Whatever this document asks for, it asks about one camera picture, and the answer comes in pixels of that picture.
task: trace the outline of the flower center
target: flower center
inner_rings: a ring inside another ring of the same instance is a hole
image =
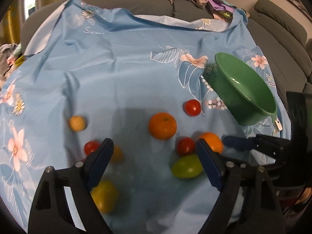
[[[17,153],[18,153],[18,148],[16,146],[14,146],[13,155],[15,156]]]

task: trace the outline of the flower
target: flower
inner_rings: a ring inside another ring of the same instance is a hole
[[[15,64],[15,61],[16,61],[16,59],[14,58],[13,55],[11,55],[9,58],[7,58],[7,64],[8,64],[9,66],[14,65],[14,64]]]
[[[21,168],[20,161],[27,162],[28,156],[26,154],[25,149],[23,148],[24,144],[24,129],[20,130],[16,133],[16,129],[13,127],[13,136],[7,144],[7,148],[10,152],[12,152],[14,169],[18,172]]]
[[[202,20],[204,21],[205,26],[211,26],[211,19],[203,18]]]
[[[208,57],[204,55],[199,57],[198,59],[194,59],[190,54],[182,54],[180,57],[180,61],[188,61],[192,63],[192,65],[195,67],[204,68],[208,61]]]
[[[0,104],[1,103],[7,103],[8,105],[12,105],[13,104],[13,91],[15,89],[14,81],[7,88],[7,93],[0,95],[0,98],[1,98],[0,99]]]
[[[15,103],[12,113],[16,116],[19,116],[23,113],[25,109],[25,103],[23,102],[23,99],[21,98],[21,94],[17,92],[15,94]]]
[[[82,11],[81,15],[86,19],[90,19],[90,18],[93,18],[94,12],[91,10],[86,10],[86,11]]]
[[[268,64],[268,61],[266,60],[266,57],[263,55],[262,57],[258,54],[256,54],[255,57],[252,57],[252,60],[255,61],[255,67],[258,67],[260,65],[261,69],[264,69],[265,65]]]

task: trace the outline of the green bowl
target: green bowl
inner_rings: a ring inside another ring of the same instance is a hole
[[[215,61],[206,80],[236,121],[241,125],[255,125],[271,116],[274,124],[277,107],[263,79],[233,55],[217,53]]]

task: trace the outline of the gray sofa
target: gray sofa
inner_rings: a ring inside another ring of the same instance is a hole
[[[34,12],[21,31],[23,50],[42,22],[66,0],[59,0]],[[102,8],[122,7],[134,15],[167,15],[186,21],[213,18],[207,9],[200,9],[187,0],[84,0]],[[258,0],[247,28],[268,59],[278,94],[286,105],[286,91],[312,94],[312,62],[304,45],[307,32],[294,18],[269,0]]]

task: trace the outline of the red cherry tomato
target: red cherry tomato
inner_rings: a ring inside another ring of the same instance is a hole
[[[188,116],[194,117],[201,113],[202,107],[196,99],[191,99],[185,102],[184,111]]]
[[[195,151],[195,143],[191,138],[185,137],[179,141],[177,145],[177,153],[180,156],[193,154],[194,151]]]
[[[99,148],[100,144],[97,141],[87,142],[84,146],[85,154],[88,156],[91,152],[96,151]]]

